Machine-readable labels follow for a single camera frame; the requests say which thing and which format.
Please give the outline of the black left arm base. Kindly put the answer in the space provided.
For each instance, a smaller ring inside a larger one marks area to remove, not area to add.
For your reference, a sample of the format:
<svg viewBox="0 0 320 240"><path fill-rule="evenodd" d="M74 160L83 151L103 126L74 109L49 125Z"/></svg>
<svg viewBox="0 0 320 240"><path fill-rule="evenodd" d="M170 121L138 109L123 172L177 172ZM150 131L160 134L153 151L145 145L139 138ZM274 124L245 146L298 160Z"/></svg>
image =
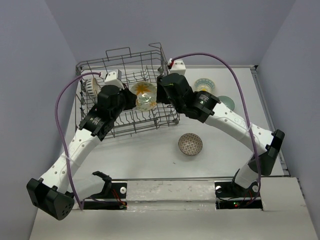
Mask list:
<svg viewBox="0 0 320 240"><path fill-rule="evenodd" d="M127 183L112 182L84 200L84 210L127 210Z"/></svg>

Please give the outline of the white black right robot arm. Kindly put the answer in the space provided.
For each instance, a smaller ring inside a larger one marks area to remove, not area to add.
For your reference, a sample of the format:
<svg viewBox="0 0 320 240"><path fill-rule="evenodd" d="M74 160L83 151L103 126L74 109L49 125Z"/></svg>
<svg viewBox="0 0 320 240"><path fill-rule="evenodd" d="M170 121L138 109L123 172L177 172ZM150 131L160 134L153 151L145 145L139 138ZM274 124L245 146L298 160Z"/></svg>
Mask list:
<svg viewBox="0 0 320 240"><path fill-rule="evenodd" d="M207 91L193 91L184 75L157 77L157 103L171 104L179 114L215 127L252 151L252 157L234 175L227 191L242 196L259 176L272 173L285 133L270 131L245 120Z"/></svg>

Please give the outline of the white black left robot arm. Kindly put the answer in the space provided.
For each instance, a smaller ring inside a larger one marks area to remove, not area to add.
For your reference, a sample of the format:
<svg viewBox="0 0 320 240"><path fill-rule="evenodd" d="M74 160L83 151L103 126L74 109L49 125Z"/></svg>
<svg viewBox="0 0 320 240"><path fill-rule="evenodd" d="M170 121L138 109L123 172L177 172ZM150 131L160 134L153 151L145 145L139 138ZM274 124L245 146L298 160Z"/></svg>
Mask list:
<svg viewBox="0 0 320 240"><path fill-rule="evenodd" d="M31 178L26 189L32 204L61 221L71 212L80 194L69 191L70 179L80 168L89 153L114 128L122 111L136 107L137 96L128 88L103 86L97 103L80 122L68 146L56 162L39 179Z"/></svg>

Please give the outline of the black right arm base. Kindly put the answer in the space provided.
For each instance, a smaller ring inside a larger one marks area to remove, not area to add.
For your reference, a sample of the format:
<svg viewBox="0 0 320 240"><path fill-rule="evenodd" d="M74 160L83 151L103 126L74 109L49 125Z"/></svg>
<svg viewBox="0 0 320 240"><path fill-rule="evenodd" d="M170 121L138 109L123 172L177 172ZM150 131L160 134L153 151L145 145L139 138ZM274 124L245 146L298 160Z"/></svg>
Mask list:
<svg viewBox="0 0 320 240"><path fill-rule="evenodd" d="M218 210L234 209L263 209L261 195L258 194L258 184L254 182L245 189L233 185L231 181L217 181L214 183L216 208Z"/></svg>

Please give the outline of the orange flower bowl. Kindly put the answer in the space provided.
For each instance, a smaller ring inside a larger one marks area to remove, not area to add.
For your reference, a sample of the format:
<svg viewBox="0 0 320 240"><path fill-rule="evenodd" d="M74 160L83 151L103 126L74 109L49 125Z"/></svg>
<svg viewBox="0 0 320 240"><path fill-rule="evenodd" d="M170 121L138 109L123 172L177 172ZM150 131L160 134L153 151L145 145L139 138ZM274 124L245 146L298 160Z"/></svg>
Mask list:
<svg viewBox="0 0 320 240"><path fill-rule="evenodd" d="M152 110L157 105L157 87L150 82L135 83L130 91L136 95L135 109L141 112Z"/></svg>

